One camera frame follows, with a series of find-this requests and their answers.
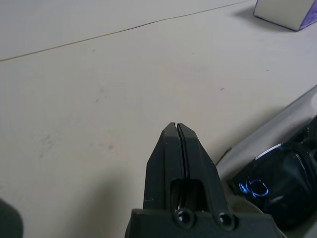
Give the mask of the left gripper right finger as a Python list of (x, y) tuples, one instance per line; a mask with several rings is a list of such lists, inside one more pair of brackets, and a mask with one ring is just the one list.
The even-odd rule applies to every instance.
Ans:
[(220, 178), (211, 158), (201, 145), (196, 133), (178, 124), (185, 166), (185, 180), (189, 184), (186, 204), (194, 211), (211, 214), (228, 213)]

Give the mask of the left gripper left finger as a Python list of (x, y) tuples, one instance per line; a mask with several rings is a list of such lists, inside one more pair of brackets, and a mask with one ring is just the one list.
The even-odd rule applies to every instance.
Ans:
[(175, 123), (169, 123), (147, 162), (144, 209), (171, 209), (171, 185), (183, 178), (180, 136)]

